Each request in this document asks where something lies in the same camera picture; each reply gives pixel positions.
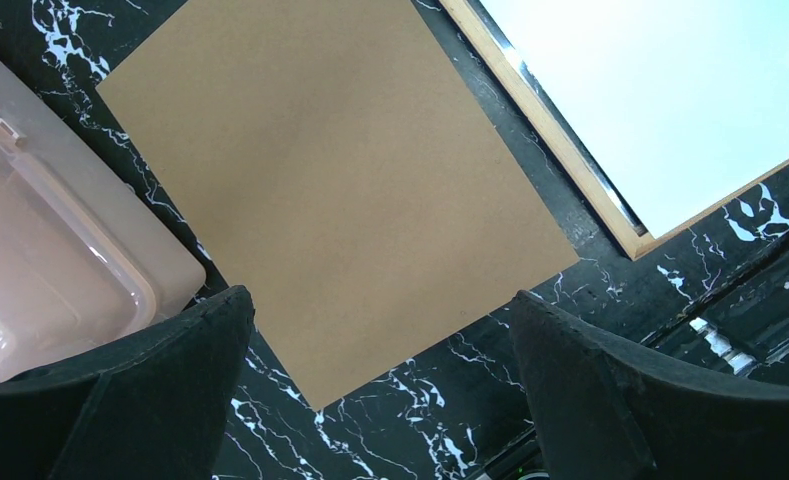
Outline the brown fibreboard backing board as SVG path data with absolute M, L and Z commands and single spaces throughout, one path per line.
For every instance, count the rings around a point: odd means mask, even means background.
M 189 1 L 98 90 L 315 410 L 578 260 L 409 1 Z

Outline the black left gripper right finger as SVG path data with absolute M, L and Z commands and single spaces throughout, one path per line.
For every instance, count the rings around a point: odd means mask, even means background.
M 702 368 L 522 290 L 510 335 L 553 479 L 789 479 L 789 386 Z

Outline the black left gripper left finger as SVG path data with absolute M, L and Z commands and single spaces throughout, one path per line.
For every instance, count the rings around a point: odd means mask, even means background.
M 231 287 L 0 383 L 0 479 L 207 479 L 253 330 Z

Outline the wooden picture frame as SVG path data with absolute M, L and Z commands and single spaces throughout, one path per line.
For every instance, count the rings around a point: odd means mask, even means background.
M 479 1 L 440 4 L 502 84 L 518 109 L 555 155 L 565 172 L 628 258 L 635 261 L 693 227 L 737 196 L 789 165 L 789 159 L 723 197 L 660 237 L 651 235 L 544 92 L 527 64 Z

